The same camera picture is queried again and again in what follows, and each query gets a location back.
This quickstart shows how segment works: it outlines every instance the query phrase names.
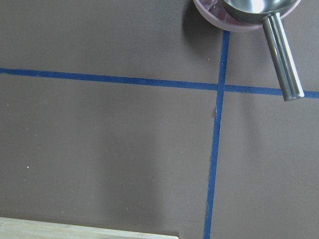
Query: stainless steel ladle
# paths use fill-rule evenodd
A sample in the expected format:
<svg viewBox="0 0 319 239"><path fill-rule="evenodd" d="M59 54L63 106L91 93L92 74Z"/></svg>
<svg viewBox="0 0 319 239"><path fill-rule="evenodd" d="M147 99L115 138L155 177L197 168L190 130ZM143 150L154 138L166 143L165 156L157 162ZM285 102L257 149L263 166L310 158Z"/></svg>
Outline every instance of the stainless steel ladle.
<svg viewBox="0 0 319 239"><path fill-rule="evenodd" d="M249 24L263 24L284 100L304 97L280 19L297 0L222 0L228 13Z"/></svg>

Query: wooden board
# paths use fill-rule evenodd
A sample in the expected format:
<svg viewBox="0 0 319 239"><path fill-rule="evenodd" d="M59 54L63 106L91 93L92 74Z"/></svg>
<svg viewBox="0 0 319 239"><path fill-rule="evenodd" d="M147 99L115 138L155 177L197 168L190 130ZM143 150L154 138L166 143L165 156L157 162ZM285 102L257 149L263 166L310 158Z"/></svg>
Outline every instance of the wooden board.
<svg viewBox="0 0 319 239"><path fill-rule="evenodd" d="M173 236L0 217L0 239L178 239Z"/></svg>

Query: blue painter's tape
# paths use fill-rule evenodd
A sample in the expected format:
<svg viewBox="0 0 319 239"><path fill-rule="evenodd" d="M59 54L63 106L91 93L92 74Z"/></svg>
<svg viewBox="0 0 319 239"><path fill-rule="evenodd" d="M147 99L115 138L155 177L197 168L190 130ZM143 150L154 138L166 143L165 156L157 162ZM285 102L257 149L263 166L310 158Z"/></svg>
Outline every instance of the blue painter's tape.
<svg viewBox="0 0 319 239"><path fill-rule="evenodd" d="M228 92L239 92L239 93L250 93L250 94L262 94L262 95L273 95L281 96L281 90L275 88L264 88L264 87L252 87L252 86L233 86L226 85L225 91Z"/></svg>
<svg viewBox="0 0 319 239"><path fill-rule="evenodd" d="M265 88L265 87L253 87L253 86L226 85L225 91L238 92L238 93L249 93L249 94L272 95L272 96L282 96L283 95L280 89ZM319 99L319 92L304 91L304 93L305 93L305 98Z"/></svg>
<svg viewBox="0 0 319 239"><path fill-rule="evenodd" d="M319 99L319 92L317 92L317 91L305 91L305 98Z"/></svg>
<svg viewBox="0 0 319 239"><path fill-rule="evenodd" d="M18 76L47 77L47 78L110 82L110 83L132 84L132 85L162 86L162 87L211 90L211 91L217 90L217 84L187 82L187 81L168 81L168 80L154 80L154 79L143 79L143 78L90 75L90 74L65 73L65 72L53 72L53 71L4 69L4 68L0 68L0 73L18 75Z"/></svg>
<svg viewBox="0 0 319 239"><path fill-rule="evenodd" d="M143 78L131 78L131 77L117 77L117 76L90 75L90 74L78 74L78 73L66 73L66 72L54 72L54 71L36 71L36 70L24 70L24 69L6 69L6 68L0 68L0 74L217 91L217 84L187 82L187 81L168 81L168 80L155 80L155 79L143 79ZM252 86L225 85L225 91L248 93L248 94L273 95L273 96L282 95L280 89L252 87ZM319 92L305 91L305 98L319 99Z"/></svg>
<svg viewBox="0 0 319 239"><path fill-rule="evenodd" d="M211 150L211 162L210 171L208 179L208 192L207 192L207 215L205 219L204 226L204 239L210 239L211 232L211 222L213 216L213 203L214 203L214 193L215 193L215 181L216 181L216 169L217 169L217 159L218 159L218 148L219 148L219 134L221 125L221 116L223 110L224 92L225 92L225 78L226 78L226 68L227 68L227 56L228 56L228 46L229 46L229 35L228 31L223 32L223 41L219 65L219 79L217 87L217 98L216 98L216 117L214 122L213 130L213 144Z"/></svg>

